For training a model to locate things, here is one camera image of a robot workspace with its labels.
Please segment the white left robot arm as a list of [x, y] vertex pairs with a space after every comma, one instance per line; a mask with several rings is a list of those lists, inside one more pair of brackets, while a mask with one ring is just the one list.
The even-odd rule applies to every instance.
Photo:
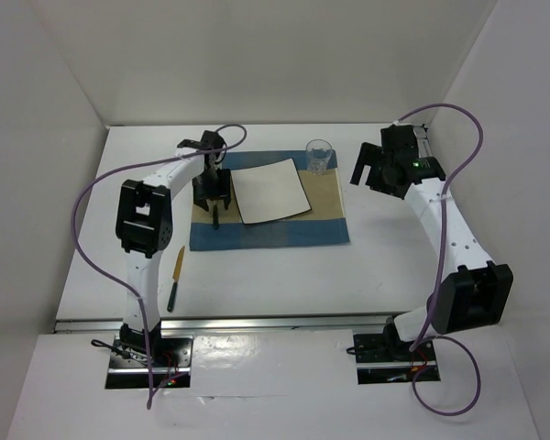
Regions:
[[193, 204], [220, 226], [219, 209], [232, 201], [231, 171], [222, 167], [226, 141], [218, 131], [206, 130], [199, 140], [183, 140], [176, 160], [162, 165], [146, 178], [121, 185], [115, 233], [126, 252], [127, 308], [120, 341], [143, 366], [162, 355], [158, 287], [160, 257], [173, 235], [173, 198], [192, 187]]

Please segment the gold knife green handle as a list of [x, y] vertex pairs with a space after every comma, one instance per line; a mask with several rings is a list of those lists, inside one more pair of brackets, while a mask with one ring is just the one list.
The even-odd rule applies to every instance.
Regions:
[[166, 307], [166, 311], [168, 313], [172, 313], [175, 308], [179, 280], [182, 272], [184, 254], [185, 254], [185, 246], [182, 246], [176, 258], [174, 271], [172, 274], [172, 285], [171, 285], [170, 295], [169, 295], [169, 299]]

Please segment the gold fork green handle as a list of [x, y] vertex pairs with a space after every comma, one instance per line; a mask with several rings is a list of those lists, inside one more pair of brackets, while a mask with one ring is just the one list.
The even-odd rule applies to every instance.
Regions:
[[213, 226], [213, 230], [218, 230], [220, 227], [218, 201], [213, 201], [212, 226]]

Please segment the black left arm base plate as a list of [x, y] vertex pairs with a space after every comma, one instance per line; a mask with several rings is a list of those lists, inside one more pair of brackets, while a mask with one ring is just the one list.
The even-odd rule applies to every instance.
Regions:
[[[149, 386], [146, 356], [120, 343], [116, 336], [111, 344], [104, 387], [107, 390], [145, 390]], [[164, 380], [165, 388], [189, 388], [193, 358], [191, 336], [161, 340], [152, 360], [153, 388]]]

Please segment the clear plastic cup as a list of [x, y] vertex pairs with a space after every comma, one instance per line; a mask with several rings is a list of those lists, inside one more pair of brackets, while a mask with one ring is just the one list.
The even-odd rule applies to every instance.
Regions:
[[324, 174], [332, 157], [333, 147], [324, 139], [313, 139], [305, 147], [307, 170], [315, 175]]

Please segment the white square plate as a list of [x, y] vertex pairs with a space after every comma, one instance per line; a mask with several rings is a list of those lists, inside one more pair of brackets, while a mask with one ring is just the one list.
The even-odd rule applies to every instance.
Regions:
[[244, 225], [278, 221], [311, 211], [292, 159], [232, 170], [231, 178]]

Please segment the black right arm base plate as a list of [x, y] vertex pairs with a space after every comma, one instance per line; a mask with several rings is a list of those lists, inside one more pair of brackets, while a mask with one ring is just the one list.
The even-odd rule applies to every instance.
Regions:
[[346, 353], [356, 361], [358, 384], [408, 383], [416, 374], [419, 381], [440, 381], [433, 344], [422, 344], [413, 352], [409, 345], [389, 346], [382, 334], [353, 335]]

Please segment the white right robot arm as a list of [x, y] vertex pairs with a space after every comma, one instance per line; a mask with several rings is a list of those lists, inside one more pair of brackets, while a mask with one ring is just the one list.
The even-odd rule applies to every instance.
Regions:
[[381, 142], [361, 145], [351, 183], [405, 201], [416, 214], [438, 256], [439, 284], [426, 304], [387, 320], [381, 347], [405, 360], [419, 335], [449, 335], [497, 324], [513, 274], [477, 241], [446, 189], [446, 174], [434, 157], [419, 153], [411, 125], [381, 130]]

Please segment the blue beige striped placemat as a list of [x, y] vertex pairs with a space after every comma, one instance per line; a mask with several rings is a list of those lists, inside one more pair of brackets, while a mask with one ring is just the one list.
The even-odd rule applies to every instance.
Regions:
[[225, 166], [237, 171], [288, 159], [294, 161], [299, 172], [311, 206], [309, 212], [264, 224], [245, 225], [237, 202], [233, 201], [227, 210], [219, 210], [220, 226], [215, 229], [211, 215], [195, 205], [192, 208], [190, 250], [304, 248], [349, 243], [335, 153], [328, 161], [326, 172], [321, 175], [307, 170], [307, 156], [302, 150], [232, 152], [226, 156]]

